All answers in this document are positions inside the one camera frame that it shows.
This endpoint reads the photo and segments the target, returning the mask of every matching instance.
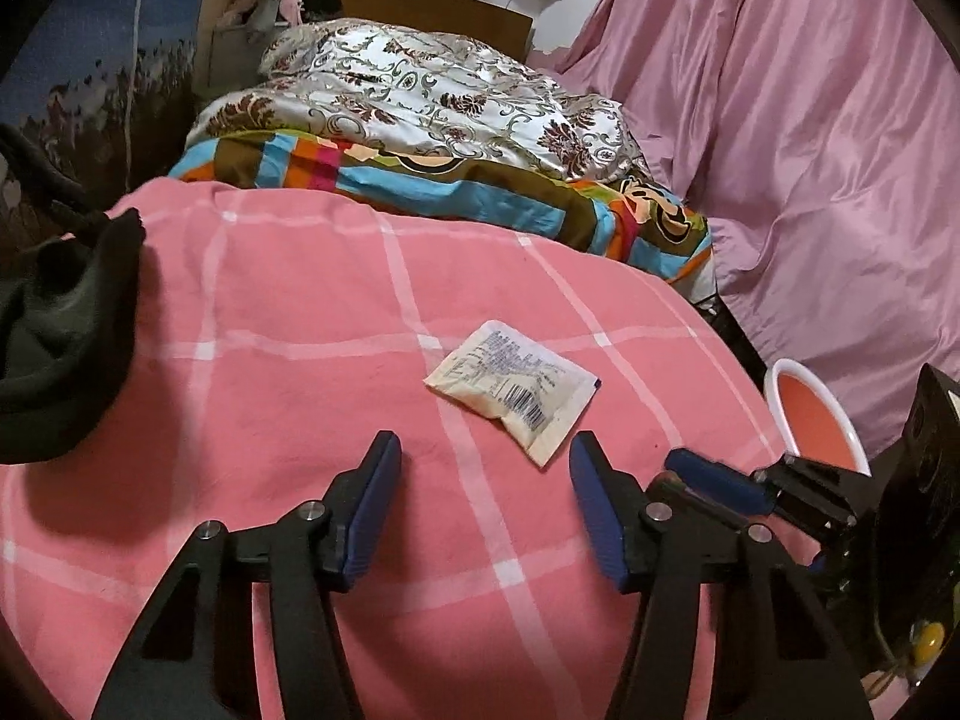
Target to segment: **blue wall mural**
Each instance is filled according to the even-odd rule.
[[[199,12],[200,0],[54,0],[0,82],[0,121],[113,204],[181,153]],[[0,211],[13,205],[7,191]]]

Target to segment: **bed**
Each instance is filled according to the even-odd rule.
[[[651,272],[694,303],[715,292],[707,220],[653,180],[618,103],[517,60],[527,17],[467,0],[343,3],[342,19],[282,33],[261,84],[203,109],[170,175],[486,221]]]
[[[203,111],[172,177],[115,209],[139,209],[148,236],[127,384],[68,455],[0,469],[0,608],[76,718],[199,522],[274,521],[383,428],[403,442],[400,494],[371,575],[337,605],[367,717],[602,716],[635,599],[589,555],[568,445],[536,469],[422,384],[487,319],[602,379],[578,427],[642,484],[674,446],[743,470],[784,448],[689,304],[712,289],[706,220],[650,175],[619,106],[521,65],[513,15],[448,20],[455,0],[404,1],[403,25],[376,20],[384,0],[344,0],[344,20],[287,33],[266,83]],[[400,63],[429,72],[407,88]],[[481,132],[507,105],[528,131]],[[267,664],[263,595],[256,608]],[[690,720],[709,702],[701,628]],[[263,716],[280,718],[269,666],[258,682]]]
[[[199,522],[275,521],[380,429],[402,441],[400,491],[371,575],[336,601],[366,717],[602,716],[635,599],[589,554],[568,447],[541,471],[421,381],[487,319],[602,379],[578,427],[641,483],[674,445],[741,469],[781,453],[720,338],[636,269],[322,190],[160,178],[126,206],[147,229],[127,384],[73,452],[0,469],[0,608],[75,718],[90,716]],[[809,557],[808,543],[784,539]],[[259,687],[277,720],[264,603]],[[83,646],[62,646],[67,631]],[[709,694],[707,626],[703,637],[690,718]]]

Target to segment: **white bowl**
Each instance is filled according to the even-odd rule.
[[[833,393],[827,388],[827,385],[820,381],[808,367],[801,365],[795,360],[783,358],[774,362],[769,370],[767,370],[767,375],[763,380],[763,395],[767,399],[767,406],[770,408],[770,413],[774,416],[774,423],[776,423],[776,427],[784,437],[787,451],[794,455],[803,455],[803,452],[800,452],[800,448],[797,445],[793,431],[790,429],[790,423],[784,410],[784,402],[781,400],[779,377],[782,375],[792,376],[797,379],[800,384],[805,385],[817,396],[819,401],[827,407],[827,410],[836,420],[836,424],[847,442],[847,447],[853,457],[856,470],[862,474],[871,476],[870,464],[867,462],[867,455],[863,451],[863,445],[860,443],[860,438],[856,435],[856,430],[853,429],[853,424],[851,424],[850,418],[847,417],[843,407],[840,406],[839,401],[833,396]],[[810,460],[829,461],[827,458],[810,458]]]

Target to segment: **pink curtain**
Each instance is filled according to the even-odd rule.
[[[923,362],[960,375],[960,74],[912,1],[603,0],[557,71],[624,103],[757,350],[869,455]]]

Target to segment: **wooden headboard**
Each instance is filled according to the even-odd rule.
[[[344,15],[398,23],[424,32],[454,32],[520,62],[530,50],[533,19],[479,0],[342,0]]]

